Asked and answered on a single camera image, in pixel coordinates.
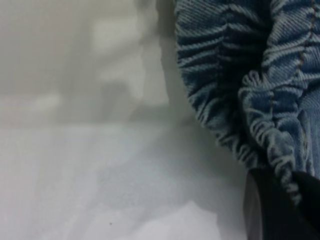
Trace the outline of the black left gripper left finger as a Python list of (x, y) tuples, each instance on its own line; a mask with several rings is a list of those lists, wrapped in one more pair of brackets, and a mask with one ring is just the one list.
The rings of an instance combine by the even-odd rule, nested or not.
[(267, 170), (253, 169), (247, 174), (246, 234), (248, 240), (310, 239), (310, 227)]

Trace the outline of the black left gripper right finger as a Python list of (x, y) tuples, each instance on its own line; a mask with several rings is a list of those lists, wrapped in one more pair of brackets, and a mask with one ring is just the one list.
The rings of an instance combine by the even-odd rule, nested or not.
[(314, 240), (320, 239), (320, 180), (302, 171), (293, 173), (298, 184), (301, 202), (298, 207), (305, 224), (314, 231)]

